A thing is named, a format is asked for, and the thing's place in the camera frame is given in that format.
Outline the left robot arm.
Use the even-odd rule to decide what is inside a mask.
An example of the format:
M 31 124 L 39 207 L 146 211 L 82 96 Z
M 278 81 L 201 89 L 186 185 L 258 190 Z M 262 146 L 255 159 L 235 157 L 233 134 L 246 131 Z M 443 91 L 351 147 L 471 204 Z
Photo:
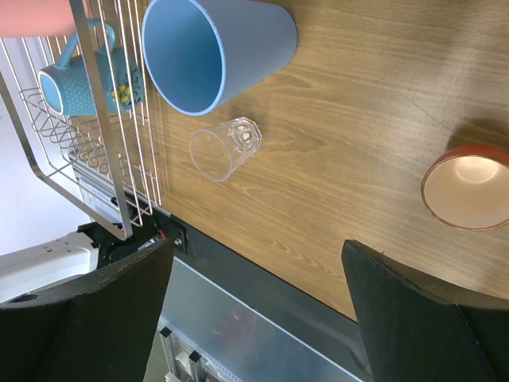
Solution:
M 98 266 L 99 249 L 83 232 L 1 256 L 1 301 L 84 275 Z

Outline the small orange cup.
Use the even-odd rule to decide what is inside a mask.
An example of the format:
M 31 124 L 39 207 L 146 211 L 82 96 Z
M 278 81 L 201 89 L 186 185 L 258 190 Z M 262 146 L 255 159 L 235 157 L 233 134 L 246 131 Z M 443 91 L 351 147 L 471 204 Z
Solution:
M 425 207 L 439 221 L 469 231 L 508 224 L 508 152 L 493 145 L 458 146 L 427 170 Z

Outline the pink plastic cup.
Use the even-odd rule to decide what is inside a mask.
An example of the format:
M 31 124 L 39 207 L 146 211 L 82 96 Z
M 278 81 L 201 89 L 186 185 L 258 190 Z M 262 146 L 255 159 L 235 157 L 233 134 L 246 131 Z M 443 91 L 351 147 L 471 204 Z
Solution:
M 66 0 L 1 0 L 1 37 L 68 35 L 75 22 Z

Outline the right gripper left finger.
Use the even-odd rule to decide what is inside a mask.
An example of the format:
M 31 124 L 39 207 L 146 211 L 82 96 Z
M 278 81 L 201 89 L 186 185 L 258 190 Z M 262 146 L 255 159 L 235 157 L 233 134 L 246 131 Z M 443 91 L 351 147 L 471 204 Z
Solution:
M 159 241 L 1 304 L 3 381 L 141 381 L 173 264 Z

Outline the clear plastic cup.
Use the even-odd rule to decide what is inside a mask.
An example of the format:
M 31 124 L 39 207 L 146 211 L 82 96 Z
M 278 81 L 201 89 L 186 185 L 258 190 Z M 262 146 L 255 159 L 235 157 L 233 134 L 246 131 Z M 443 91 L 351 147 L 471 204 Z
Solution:
M 212 181 L 225 181 L 260 148 L 262 133 L 247 117 L 196 130 L 189 140 L 195 167 Z

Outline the blue plastic cup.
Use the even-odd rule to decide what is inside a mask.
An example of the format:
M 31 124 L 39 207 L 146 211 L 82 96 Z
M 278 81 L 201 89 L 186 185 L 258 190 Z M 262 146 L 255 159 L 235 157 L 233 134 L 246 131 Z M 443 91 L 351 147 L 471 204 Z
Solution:
M 297 27 L 259 1 L 152 1 L 142 22 L 147 70 L 163 99 L 205 115 L 288 64 Z

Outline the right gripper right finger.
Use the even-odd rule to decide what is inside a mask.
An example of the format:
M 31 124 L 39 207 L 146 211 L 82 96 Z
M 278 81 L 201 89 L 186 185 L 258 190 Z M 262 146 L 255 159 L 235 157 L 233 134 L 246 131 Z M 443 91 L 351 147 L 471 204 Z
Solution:
M 508 301 L 446 282 L 357 240 L 345 278 L 376 381 L 506 381 Z

